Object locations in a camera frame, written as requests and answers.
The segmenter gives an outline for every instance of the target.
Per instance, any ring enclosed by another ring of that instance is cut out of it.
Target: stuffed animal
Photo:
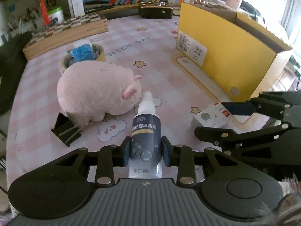
[[[141,76],[112,63],[87,60],[61,73],[58,101],[74,124],[82,123],[89,116],[101,121],[105,113],[124,114],[141,96]]]

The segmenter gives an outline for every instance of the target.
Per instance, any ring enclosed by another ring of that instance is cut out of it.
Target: green lid
[[[63,10],[62,7],[57,7],[57,8],[54,8],[54,9],[48,11],[47,14],[50,15],[50,14],[56,13],[61,10]]]

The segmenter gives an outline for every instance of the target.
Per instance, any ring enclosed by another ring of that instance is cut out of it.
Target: spray bottle
[[[151,92],[144,92],[133,119],[129,178],[162,178],[161,122]]]

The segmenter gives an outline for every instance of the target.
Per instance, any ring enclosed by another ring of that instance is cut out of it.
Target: yellow cardboard box
[[[292,54],[291,46],[240,13],[186,3],[177,48],[234,101],[270,90]]]

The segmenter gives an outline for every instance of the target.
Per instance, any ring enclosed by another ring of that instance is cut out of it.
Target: white cap
[[[138,114],[156,114],[156,106],[153,102],[153,95],[151,92],[144,92],[142,95],[142,102],[138,107]]]

